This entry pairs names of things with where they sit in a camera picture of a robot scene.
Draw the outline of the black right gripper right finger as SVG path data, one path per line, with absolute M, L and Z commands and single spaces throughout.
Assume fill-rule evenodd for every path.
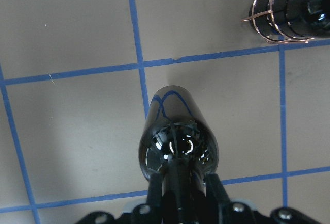
M 215 173 L 205 175 L 206 198 L 210 204 L 219 209 L 231 203 L 219 176 Z

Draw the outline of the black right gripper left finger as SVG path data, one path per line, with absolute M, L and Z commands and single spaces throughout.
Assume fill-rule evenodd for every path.
M 162 180 L 160 173 L 153 173 L 149 180 L 146 204 L 156 211 L 162 211 Z

